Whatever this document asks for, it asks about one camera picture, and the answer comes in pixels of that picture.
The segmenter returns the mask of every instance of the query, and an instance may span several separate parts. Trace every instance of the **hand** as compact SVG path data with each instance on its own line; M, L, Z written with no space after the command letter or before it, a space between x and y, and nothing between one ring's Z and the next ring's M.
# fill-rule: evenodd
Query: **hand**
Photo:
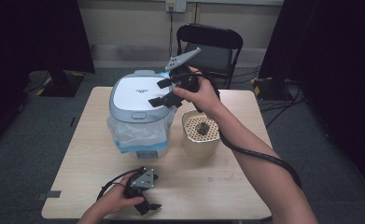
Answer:
M113 186L83 214L78 223L98 223L106 215L117 213L126 206L134 206L142 203L145 200L143 197L127 199L123 195L127 181L132 175L124 176L119 184Z
M201 74L198 69L190 67L192 73ZM173 92L175 95L184 98L188 102L193 102L202 109L202 111L212 119L214 113L223 104L220 102L219 98L215 94L214 88L211 82L204 78L198 77L200 89L197 92L191 92L184 90L182 88L175 87Z

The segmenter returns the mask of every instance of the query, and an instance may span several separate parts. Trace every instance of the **left hand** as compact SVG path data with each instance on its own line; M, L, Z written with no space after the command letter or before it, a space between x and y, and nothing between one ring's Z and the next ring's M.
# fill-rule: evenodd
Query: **left hand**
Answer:
M78 223L99 223L105 216L117 213L126 206L142 203L145 200L143 197L127 199L123 195L127 181L132 175L124 176L119 184L113 186L83 214Z

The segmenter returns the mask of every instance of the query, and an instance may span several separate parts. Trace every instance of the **right hand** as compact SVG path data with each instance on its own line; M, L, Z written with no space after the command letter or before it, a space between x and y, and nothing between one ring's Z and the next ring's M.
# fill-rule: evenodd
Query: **right hand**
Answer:
M210 118L215 114L219 106L223 106L218 96L215 94L209 80L204 77L198 77L200 89L197 92L191 92L182 88L175 87L173 92L175 95L184 98L189 102L193 102L202 109L202 111Z

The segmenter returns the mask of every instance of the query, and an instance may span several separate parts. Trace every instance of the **plastic container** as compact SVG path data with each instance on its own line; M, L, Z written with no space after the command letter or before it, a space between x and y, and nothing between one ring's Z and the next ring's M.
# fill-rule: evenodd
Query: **plastic container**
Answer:
M155 159L167 153L176 108L153 107L148 102L172 90L159 88L157 83L163 79L153 71L138 70L121 78L113 87L107 126L121 153L130 153L138 159Z

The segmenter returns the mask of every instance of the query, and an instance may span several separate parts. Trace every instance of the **black mount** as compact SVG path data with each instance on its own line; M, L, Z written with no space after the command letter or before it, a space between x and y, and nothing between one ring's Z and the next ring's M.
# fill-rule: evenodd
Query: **black mount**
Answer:
M143 191L153 188L154 180L158 178L157 175L153 174L153 170L147 171L145 167L141 167L127 182L126 190L124 190L126 198L143 197L145 199L142 203L135 206L142 216L149 210L156 210L161 207L161 204L149 203L143 193Z
M196 76L191 75L190 69L185 65L182 64L178 66L177 68L171 70L170 72L170 79L164 79L162 81L158 82L158 86L163 89L166 87L171 86L173 83L176 87L197 92L200 89L199 82ZM165 105L167 107L176 106L180 107L182 106L182 101L184 99L175 95L172 91L165 94L163 97L157 97L154 99L150 99L149 102L153 107ZM199 109L196 106L196 109L199 112L203 112L201 109Z

